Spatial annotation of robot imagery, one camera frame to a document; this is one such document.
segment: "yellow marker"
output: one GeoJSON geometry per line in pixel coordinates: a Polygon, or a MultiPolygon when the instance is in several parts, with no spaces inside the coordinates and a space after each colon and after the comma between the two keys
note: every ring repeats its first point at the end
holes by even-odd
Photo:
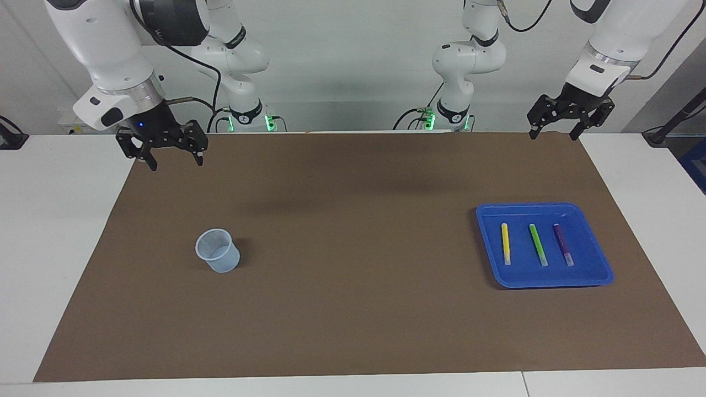
{"type": "Polygon", "coordinates": [[[505,254],[505,265],[510,265],[510,233],[508,231],[508,224],[503,223],[501,227],[503,230],[503,253],[505,254]]]}

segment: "white table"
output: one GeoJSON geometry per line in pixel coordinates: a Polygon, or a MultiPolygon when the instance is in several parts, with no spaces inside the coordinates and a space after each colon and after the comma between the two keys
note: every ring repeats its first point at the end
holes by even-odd
{"type": "MultiPolygon", "coordinates": [[[[639,135],[581,141],[704,349],[706,196],[639,135]]],[[[706,395],[706,368],[31,384],[130,167],[111,136],[0,152],[0,396],[706,395]]]]}

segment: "translucent plastic cup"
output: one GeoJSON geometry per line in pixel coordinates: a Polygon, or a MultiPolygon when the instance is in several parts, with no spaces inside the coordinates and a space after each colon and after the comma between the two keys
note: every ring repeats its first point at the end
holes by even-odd
{"type": "Polygon", "coordinates": [[[223,229],[211,229],[196,240],[196,255],[216,273],[227,273],[238,266],[240,251],[230,234],[223,229]]]}

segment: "green marker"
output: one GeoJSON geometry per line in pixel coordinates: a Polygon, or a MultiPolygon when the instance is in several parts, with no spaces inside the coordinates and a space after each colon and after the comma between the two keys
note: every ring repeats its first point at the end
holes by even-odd
{"type": "Polygon", "coordinates": [[[537,249],[537,255],[539,255],[539,261],[542,263],[543,267],[549,266],[549,262],[546,261],[546,255],[544,255],[544,248],[542,247],[542,241],[539,239],[539,233],[537,232],[537,226],[534,223],[529,224],[529,232],[532,233],[532,239],[534,240],[534,248],[537,249]]]}

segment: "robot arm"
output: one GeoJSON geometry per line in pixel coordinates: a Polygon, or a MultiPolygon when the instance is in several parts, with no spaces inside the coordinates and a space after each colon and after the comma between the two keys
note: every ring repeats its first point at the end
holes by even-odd
{"type": "Polygon", "coordinates": [[[455,131],[464,125],[473,98],[469,76],[499,70],[506,56],[505,45],[498,39],[496,0],[466,1],[462,20],[471,40],[444,44],[433,55],[434,71],[444,82],[436,103],[436,125],[455,131]]]}
{"type": "Polygon", "coordinates": [[[622,83],[668,28],[687,0],[571,0],[576,16],[595,30],[557,98],[542,95],[527,113],[535,139],[560,119],[578,119],[571,138],[601,126],[615,104],[610,92],[622,83]]]}
{"type": "MultiPolygon", "coordinates": [[[[220,71],[221,89],[228,97],[228,111],[237,122],[237,131],[267,131],[263,103],[247,74],[266,70],[270,57],[248,35],[238,19],[232,0],[209,0],[208,10],[210,32],[200,45],[191,50],[191,56],[220,71]]],[[[213,70],[199,65],[197,68],[217,80],[213,70]]]]}
{"type": "Polygon", "coordinates": [[[205,0],[46,0],[45,4],[59,34],[93,81],[73,106],[76,115],[98,130],[125,121],[132,134],[119,132],[118,144],[126,157],[144,160],[152,170],[157,169],[152,148],[186,150],[202,165],[208,139],[197,121],[179,124],[174,118],[154,68],[142,53],[130,6],[139,7],[145,23],[160,23],[160,40],[190,45],[208,33],[205,0]],[[142,142],[140,148],[132,138],[142,142]]]}

